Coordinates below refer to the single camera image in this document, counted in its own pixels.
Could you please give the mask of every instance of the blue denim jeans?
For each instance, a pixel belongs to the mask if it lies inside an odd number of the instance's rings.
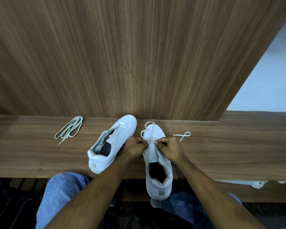
[[[61,173],[51,178],[37,212],[36,229],[43,229],[61,208],[88,184],[87,177],[71,172]],[[194,194],[172,192],[168,199],[161,201],[161,206],[163,210],[192,223],[195,229],[214,228]]]

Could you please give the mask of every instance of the hand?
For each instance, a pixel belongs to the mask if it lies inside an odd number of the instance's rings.
[[[139,157],[148,148],[147,140],[140,137],[130,137],[125,144],[124,153],[131,157]]]
[[[180,141],[174,136],[162,137],[156,140],[156,142],[158,150],[160,150],[168,160],[176,163],[180,159],[186,158]]]

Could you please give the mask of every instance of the person's left hand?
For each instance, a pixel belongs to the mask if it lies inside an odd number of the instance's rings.
[[[143,154],[144,150],[148,148],[147,140],[140,137],[130,137],[125,144],[124,154],[131,157],[139,157]]]

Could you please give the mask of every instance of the person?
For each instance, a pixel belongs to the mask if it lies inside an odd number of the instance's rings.
[[[236,197],[222,190],[189,161],[174,136],[156,142],[164,156],[184,173],[195,193],[172,192],[168,199],[160,201],[165,211],[191,222],[198,229],[265,228]],[[54,176],[46,186],[38,209],[36,229],[98,228],[126,169],[146,148],[146,140],[130,137],[122,155],[91,182],[76,173]]]

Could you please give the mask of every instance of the jeans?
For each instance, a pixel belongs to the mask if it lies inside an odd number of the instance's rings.
[[[36,229],[43,229],[61,208],[88,184],[88,178],[77,173],[60,173],[52,177],[37,212]],[[173,191],[168,199],[161,201],[161,206],[163,210],[192,223],[195,229],[214,228],[194,194]]]

